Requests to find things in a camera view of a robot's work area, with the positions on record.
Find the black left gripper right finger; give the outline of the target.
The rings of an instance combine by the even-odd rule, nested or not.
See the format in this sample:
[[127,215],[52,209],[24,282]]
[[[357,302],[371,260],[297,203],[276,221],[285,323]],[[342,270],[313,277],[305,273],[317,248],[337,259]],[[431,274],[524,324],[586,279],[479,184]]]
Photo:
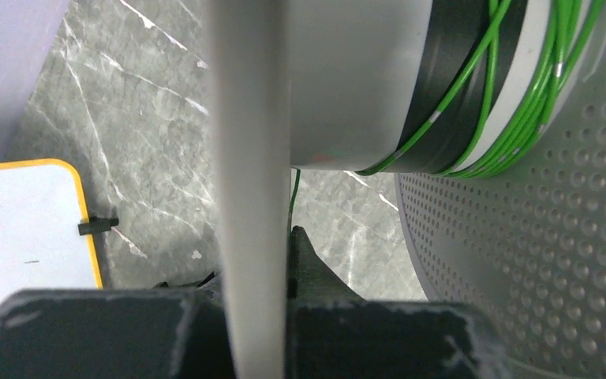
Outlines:
[[361,298],[290,232],[288,378],[509,378],[507,349],[477,308]]

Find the white perforated filament spool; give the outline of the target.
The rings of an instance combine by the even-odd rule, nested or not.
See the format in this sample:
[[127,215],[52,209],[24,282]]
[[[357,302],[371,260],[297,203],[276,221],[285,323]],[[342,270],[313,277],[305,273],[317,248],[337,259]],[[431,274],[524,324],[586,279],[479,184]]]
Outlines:
[[606,1],[204,2],[240,378],[286,377],[300,172],[392,173],[426,302],[509,378],[606,378]]

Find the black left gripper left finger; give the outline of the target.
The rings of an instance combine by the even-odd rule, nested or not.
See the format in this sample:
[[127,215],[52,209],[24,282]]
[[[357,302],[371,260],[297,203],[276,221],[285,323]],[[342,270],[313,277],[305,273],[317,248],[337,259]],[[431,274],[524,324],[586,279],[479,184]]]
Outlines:
[[195,287],[23,290],[0,303],[0,378],[232,378],[223,308]]

